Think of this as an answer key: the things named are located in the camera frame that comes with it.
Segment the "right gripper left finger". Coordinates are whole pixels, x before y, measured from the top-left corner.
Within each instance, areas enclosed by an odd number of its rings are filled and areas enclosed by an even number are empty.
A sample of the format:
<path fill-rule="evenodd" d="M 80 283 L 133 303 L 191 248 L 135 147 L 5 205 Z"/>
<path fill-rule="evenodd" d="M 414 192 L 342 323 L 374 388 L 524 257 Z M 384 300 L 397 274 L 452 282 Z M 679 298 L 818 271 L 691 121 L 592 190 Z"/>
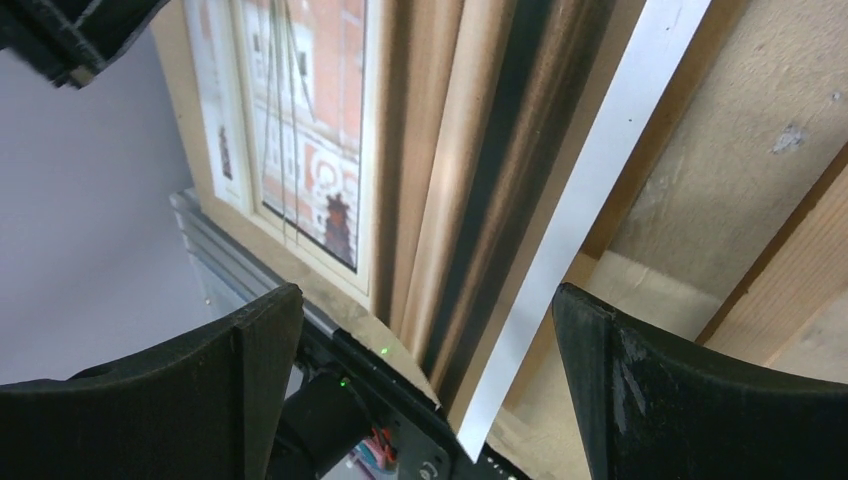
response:
<path fill-rule="evenodd" d="M 303 322 L 286 285 L 67 380 L 4 385 L 2 477 L 263 478 Z"/>

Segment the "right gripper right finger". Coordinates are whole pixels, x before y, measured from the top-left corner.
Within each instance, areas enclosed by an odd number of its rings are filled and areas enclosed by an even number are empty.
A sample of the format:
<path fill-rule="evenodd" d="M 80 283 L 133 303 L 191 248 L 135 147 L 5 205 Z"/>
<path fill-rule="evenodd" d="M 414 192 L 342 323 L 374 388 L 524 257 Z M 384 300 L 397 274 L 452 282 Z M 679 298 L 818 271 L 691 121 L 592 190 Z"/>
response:
<path fill-rule="evenodd" d="M 753 365 L 565 283 L 552 312 L 595 479 L 843 479 L 847 388 Z"/>

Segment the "brown backing board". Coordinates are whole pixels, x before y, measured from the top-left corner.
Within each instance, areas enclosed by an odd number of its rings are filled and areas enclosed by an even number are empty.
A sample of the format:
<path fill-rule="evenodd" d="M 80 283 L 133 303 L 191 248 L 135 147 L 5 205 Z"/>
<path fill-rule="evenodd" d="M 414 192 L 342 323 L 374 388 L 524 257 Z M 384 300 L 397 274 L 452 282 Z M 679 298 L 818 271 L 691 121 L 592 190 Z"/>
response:
<path fill-rule="evenodd" d="M 598 209 L 584 243 L 567 276 L 587 282 L 596 276 L 597 265 L 619 226 L 631 210 L 657 160 L 669 144 L 673 131 L 685 117 L 704 79 L 713 68 L 730 34 L 748 9 L 745 1 L 714 1 L 704 6 L 701 22 L 663 94 L 658 99 L 641 136 L 629 143 L 627 161 Z M 187 63 L 189 31 L 181 2 L 168 6 L 153 23 L 153 34 L 171 94 L 178 128 L 195 185 L 200 213 L 215 231 L 230 236 L 273 272 L 295 281 L 311 305 L 326 313 L 363 346 L 382 354 L 389 365 L 415 386 L 424 376 L 397 338 L 376 317 L 368 314 L 348 294 L 315 273 L 303 261 L 284 252 L 258 228 L 250 226 L 233 208 L 212 196 L 212 173 L 208 150 L 201 137 L 201 107 L 196 76 Z M 583 153 L 606 132 L 610 94 L 588 93 L 580 111 L 594 111 L 595 118 L 572 128 L 565 137 L 520 249 L 519 263 L 528 266 L 529 255 L 539 245 L 542 231 L 565 190 L 566 180 Z M 523 469 L 533 479 L 585 479 L 587 461 L 580 444 L 576 417 L 562 368 L 553 364 L 554 330 L 550 318 L 542 320 L 517 370 L 503 408 L 494 419 L 489 441 L 498 454 Z"/>

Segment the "wooden picture frame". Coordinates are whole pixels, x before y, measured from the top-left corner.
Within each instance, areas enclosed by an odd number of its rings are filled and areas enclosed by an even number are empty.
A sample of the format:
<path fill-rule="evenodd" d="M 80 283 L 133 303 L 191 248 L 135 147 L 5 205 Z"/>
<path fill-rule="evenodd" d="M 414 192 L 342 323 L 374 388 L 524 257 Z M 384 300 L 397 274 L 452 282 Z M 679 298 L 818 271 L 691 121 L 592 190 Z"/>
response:
<path fill-rule="evenodd" d="M 695 343 L 770 366 L 847 289 L 847 148 L 842 147 Z"/>

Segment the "plant photo print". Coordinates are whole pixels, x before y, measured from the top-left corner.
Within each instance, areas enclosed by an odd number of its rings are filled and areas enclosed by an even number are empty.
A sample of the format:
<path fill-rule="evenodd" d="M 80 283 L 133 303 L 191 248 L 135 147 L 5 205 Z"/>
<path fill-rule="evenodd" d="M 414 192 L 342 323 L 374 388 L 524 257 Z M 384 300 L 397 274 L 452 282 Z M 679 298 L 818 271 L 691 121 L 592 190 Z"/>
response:
<path fill-rule="evenodd" d="M 683 77 L 684 55 L 709 8 L 706 1 L 625 1 L 613 10 L 577 123 L 554 143 L 552 176 L 532 212 L 532 232 L 558 229 L 576 268 L 598 261 L 631 211 L 652 168 L 644 142 L 664 141 L 685 111 L 697 84 Z M 370 347 L 388 347 L 390 364 L 431 397 L 388 314 L 405 292 L 391 268 L 423 242 L 420 223 L 461 11 L 452 9 L 448 38 L 436 46 L 423 36 L 431 16 L 415 19 L 412 38 L 401 38 L 402 10 L 400 2 L 381 1 L 368 13 L 367 59 L 381 70 L 378 106 L 399 109 L 378 130 L 373 172 L 361 176 L 369 284 L 352 286 L 317 262 L 301 270 L 322 307 Z"/>

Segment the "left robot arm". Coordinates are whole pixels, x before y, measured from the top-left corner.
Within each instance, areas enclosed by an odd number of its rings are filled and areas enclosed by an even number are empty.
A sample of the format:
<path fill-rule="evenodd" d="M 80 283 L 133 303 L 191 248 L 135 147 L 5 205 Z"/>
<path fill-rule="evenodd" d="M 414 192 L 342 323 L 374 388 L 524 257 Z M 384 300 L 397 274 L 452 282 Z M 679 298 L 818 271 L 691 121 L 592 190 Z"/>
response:
<path fill-rule="evenodd" d="M 55 87 L 81 89 L 135 43 L 168 0 L 2 0 L 1 48 Z"/>

